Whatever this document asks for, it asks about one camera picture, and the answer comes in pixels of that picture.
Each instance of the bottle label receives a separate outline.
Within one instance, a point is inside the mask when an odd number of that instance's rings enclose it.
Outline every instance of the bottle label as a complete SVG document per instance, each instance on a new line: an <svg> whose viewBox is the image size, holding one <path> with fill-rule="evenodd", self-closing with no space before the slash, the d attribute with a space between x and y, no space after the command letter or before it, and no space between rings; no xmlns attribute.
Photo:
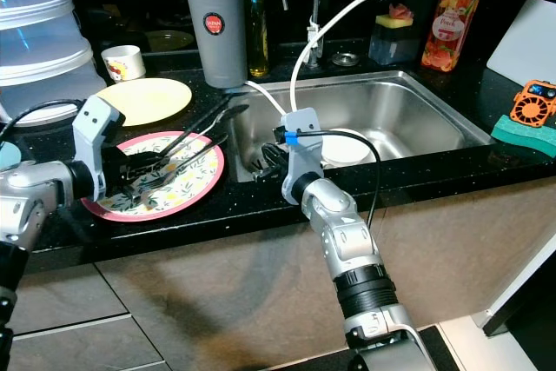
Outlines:
<svg viewBox="0 0 556 371"><path fill-rule="evenodd" d="M455 10L448 9L442 15L434 19L433 33L441 41L453 41L458 39L466 25L461 22Z"/></svg>
<svg viewBox="0 0 556 371"><path fill-rule="evenodd" d="M210 35L220 35L224 31L224 19L214 12L205 15L202 24Z"/></svg>

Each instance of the pink-rimmed plate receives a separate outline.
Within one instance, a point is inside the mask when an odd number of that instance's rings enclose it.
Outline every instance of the pink-rimmed plate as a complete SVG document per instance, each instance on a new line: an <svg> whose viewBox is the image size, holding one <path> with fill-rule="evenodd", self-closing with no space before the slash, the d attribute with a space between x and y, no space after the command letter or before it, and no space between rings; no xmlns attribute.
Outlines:
<svg viewBox="0 0 556 371"><path fill-rule="evenodd" d="M160 151L182 132L156 132L138 136L118 145L126 155L142 151ZM192 156L210 140L199 136L180 150L160 171L147 174L134 181L132 186L141 192L141 201L133 204L124 194L113 195L98 202L82 199L83 205L94 215L117 222L144 222L159 219L184 210L201 200L215 185L224 170L224 155L220 147L192 162L174 181L153 191L142 190L141 184L175 168L176 164Z"/></svg>

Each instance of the black countertop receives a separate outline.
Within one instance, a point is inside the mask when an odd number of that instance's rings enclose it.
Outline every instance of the black countertop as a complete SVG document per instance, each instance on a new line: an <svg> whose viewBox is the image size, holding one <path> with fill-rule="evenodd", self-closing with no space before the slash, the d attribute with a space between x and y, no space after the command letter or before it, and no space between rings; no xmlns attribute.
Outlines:
<svg viewBox="0 0 556 371"><path fill-rule="evenodd" d="M363 52L364 42L331 43L337 50ZM288 80L300 51L299 45L283 46L275 56L278 64L259 83ZM225 100L210 88L199 69L195 53L167 53L145 57L150 76L186 83L193 91L191 104L178 115L161 123L122 129L120 143L135 136L164 130L180 130ZM461 61L450 74L422 69L418 65L381 67L368 59L349 69L326 63L320 70L302 70L300 78L404 70L434 94L458 110L478 127L490 133L499 117L508 114L520 86L486 68L486 60ZM20 147L24 159L39 162L70 159L73 140L70 124L57 123L47 129L19 129L11 141ZM497 142L470 149L415 156L383 163L378 207L434 199L447 195L524 182L556 174L556 164L531 149ZM352 194L364 210L373 196L374 170L371 165L330 169L326 176ZM126 255L171 248L229 235L243 234L301 222L298 207L281 197L280 183L232 181L227 170L214 189L201 201L174 215L142 223L104 221L92 215L80 202L58 210L47 220L28 272L74 266Z"/></svg>

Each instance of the stainless steel sink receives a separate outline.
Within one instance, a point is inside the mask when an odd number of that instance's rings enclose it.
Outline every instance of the stainless steel sink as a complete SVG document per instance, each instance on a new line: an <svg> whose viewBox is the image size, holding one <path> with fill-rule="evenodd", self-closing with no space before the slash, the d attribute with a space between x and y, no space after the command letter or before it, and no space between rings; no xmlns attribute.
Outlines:
<svg viewBox="0 0 556 371"><path fill-rule="evenodd" d="M263 85L286 110L289 83ZM492 138L402 71L335 76L297 83L299 109L316 110L322 129L348 128L361 132L383 160L432 154L485 145ZM263 161L261 146L273 142L272 128L280 114L259 92L249 87L230 106L246 103L249 109L230 123L228 147L232 176L250 182L255 166ZM372 156L361 163L372 162Z"/></svg>

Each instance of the white cable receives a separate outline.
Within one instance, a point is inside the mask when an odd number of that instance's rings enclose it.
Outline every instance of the white cable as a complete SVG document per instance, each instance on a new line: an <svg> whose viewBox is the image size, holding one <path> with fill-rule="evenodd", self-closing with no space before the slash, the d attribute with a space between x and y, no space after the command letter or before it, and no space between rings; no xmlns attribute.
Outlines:
<svg viewBox="0 0 556 371"><path fill-rule="evenodd" d="M251 82L250 80L247 80L245 84L247 84L248 86L252 87L255 90L260 91L272 103L272 105L276 108L276 110L280 112L282 116L286 115L286 110L284 110L283 107L280 106L280 104L270 95L270 93L268 93L268 91L264 87L262 87L260 84L257 84L255 82Z"/></svg>
<svg viewBox="0 0 556 371"><path fill-rule="evenodd" d="M303 57L306 54L308 54L308 52L311 50L311 48L313 48L313 45L315 45L317 43L317 41L319 39L321 39L324 36L324 34L326 34L330 30L330 28L332 28L334 25L336 25L340 19L342 19L347 13L349 13L351 11L351 9L359 6L361 3L365 2L365 1L366 0L354 0L352 3L350 3L344 9L342 9L340 11L340 13L338 13L338 15L336 15L335 17L330 19L330 22L328 22L326 25L324 25L322 27L322 29L319 30L316 33L316 35L313 36L313 38L311 38L311 40L308 42L308 44L305 45L305 48L303 49L303 51L299 55L299 58L297 59L297 62L295 63L294 71L292 72L292 79L291 79L290 84L289 84L289 101L291 102L291 105L292 105L292 111L294 111L294 112L297 111L297 103L295 102L295 82L297 81L297 74L299 73L301 65L303 64Z"/></svg>

